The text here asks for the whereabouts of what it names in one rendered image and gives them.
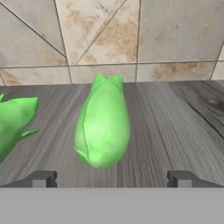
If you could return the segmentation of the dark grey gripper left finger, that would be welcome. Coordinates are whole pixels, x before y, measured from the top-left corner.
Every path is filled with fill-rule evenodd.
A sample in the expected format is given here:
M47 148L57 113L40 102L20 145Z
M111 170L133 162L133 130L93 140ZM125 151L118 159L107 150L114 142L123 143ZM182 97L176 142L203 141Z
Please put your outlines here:
M57 187L57 172L56 171L33 171L27 177L2 185L2 187L12 188L56 188Z

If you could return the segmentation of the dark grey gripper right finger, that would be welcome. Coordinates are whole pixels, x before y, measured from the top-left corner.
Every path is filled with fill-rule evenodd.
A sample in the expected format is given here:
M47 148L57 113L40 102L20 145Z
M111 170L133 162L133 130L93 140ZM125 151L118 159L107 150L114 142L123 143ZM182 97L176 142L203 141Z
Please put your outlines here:
M199 178L191 171L168 171L167 186L174 188L221 187L221 185Z

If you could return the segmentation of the green corn in husk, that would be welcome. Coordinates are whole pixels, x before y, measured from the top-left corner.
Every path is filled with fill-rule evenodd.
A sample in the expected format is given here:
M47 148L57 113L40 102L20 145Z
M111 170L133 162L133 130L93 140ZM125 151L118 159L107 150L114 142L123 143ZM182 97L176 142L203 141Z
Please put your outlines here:
M73 148L94 168L109 168L120 161L130 143L130 118L123 77L94 77L75 125Z
M4 101L4 94L0 94L0 164L19 141L39 132L37 129L25 129L36 115L38 105L38 97Z

